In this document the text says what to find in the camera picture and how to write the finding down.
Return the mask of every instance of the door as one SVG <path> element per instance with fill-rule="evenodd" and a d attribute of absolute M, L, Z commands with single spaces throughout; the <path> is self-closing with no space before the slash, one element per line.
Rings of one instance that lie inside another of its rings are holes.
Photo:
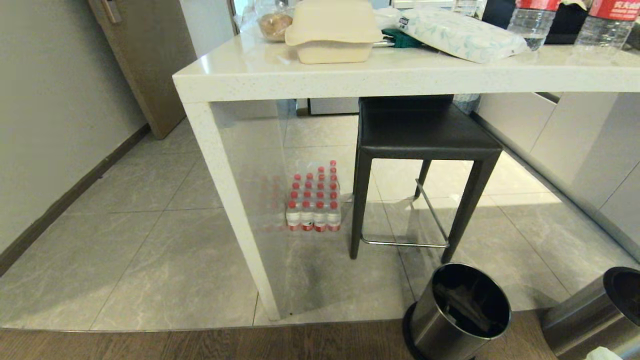
<path fill-rule="evenodd" d="M 196 60 L 179 0 L 88 0 L 153 134 L 185 117 L 171 76 Z"/>

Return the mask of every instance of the tile floor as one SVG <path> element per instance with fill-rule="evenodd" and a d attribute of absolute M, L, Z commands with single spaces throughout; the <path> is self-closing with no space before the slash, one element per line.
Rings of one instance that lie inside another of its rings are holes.
<path fill-rule="evenodd" d="M 357 118 L 290 119 L 285 159 L 336 159 L 344 230 L 291 234 L 278 323 L 399 318 L 420 296 L 439 251 L 361 245 L 349 259 Z M 365 233 L 438 239 L 419 161 L 376 160 Z M 435 161 L 426 189 L 451 225 L 470 163 Z M 504 153 L 455 257 L 490 274 L 513 309 L 553 306 L 605 269 L 638 264 L 539 175 Z M 0 326 L 157 330 L 269 325 L 188 122 L 142 140 L 0 278 Z"/>

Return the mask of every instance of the metal footrest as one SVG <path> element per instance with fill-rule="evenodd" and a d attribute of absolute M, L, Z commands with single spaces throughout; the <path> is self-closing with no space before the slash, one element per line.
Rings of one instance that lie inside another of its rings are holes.
<path fill-rule="evenodd" d="M 418 190 L 420 190 L 420 193 L 424 197 L 424 200 L 427 202 L 427 205 L 429 206 L 429 210 L 430 210 L 431 214 L 433 215 L 434 220 L 436 220 L 436 225 L 438 225 L 438 228 L 440 230 L 440 234 L 442 234 L 442 238 L 444 239 L 444 243 L 442 243 L 442 244 L 420 244 L 420 243 L 399 243 L 397 241 L 373 241 L 373 240 L 367 240 L 364 237 L 364 235 L 360 235 L 360 239 L 363 242 L 368 243 L 368 244 L 372 244 L 372 245 L 391 245 L 391 246 L 408 246 L 408 247 L 434 247 L 434 248 L 439 248 L 439 249 L 446 249 L 447 247 L 449 247 L 449 237 L 447 236 L 447 232 L 445 231 L 444 227 L 442 227 L 442 223 L 440 222 L 440 219 L 438 219 L 438 215 L 436 215 L 436 211 L 433 209 L 433 206 L 431 205 L 431 201 L 429 201 L 429 198 L 427 197 L 427 194 L 424 192 L 424 189 L 422 188 L 422 185 L 420 184 L 420 181 L 418 179 L 416 179 L 415 183 L 418 186 Z"/>

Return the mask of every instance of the door handle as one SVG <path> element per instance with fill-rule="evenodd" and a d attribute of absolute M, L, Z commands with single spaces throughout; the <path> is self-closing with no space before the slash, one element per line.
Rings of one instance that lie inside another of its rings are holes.
<path fill-rule="evenodd" d="M 120 12 L 118 11 L 118 6 L 114 0 L 101 0 L 102 6 L 104 7 L 104 11 L 107 13 L 107 17 L 109 17 L 109 21 L 112 24 L 118 24 L 122 22 L 122 17 L 120 16 Z"/>

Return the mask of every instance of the styrofoam takeout box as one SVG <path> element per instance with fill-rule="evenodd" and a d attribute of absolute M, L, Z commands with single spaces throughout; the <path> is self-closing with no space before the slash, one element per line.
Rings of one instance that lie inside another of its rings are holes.
<path fill-rule="evenodd" d="M 306 64 L 367 61 L 373 43 L 382 40 L 367 0 L 304 0 L 293 19 L 285 42 Z"/>

